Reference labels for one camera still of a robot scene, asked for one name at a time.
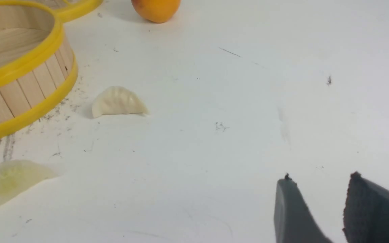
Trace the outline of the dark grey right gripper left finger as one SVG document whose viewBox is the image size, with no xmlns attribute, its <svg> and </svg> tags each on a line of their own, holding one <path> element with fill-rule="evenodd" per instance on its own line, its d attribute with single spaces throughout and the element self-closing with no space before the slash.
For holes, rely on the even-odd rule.
<svg viewBox="0 0 389 243">
<path fill-rule="evenodd" d="M 277 181 L 274 208 L 276 243 L 330 243 L 312 217 L 289 174 Z"/>
</svg>

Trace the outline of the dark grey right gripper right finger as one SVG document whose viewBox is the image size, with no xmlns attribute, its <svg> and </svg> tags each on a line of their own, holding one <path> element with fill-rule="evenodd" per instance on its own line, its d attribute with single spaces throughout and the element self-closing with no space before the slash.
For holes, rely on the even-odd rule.
<svg viewBox="0 0 389 243">
<path fill-rule="evenodd" d="M 354 172 L 343 214 L 349 243 L 389 243 L 389 190 Z"/>
</svg>

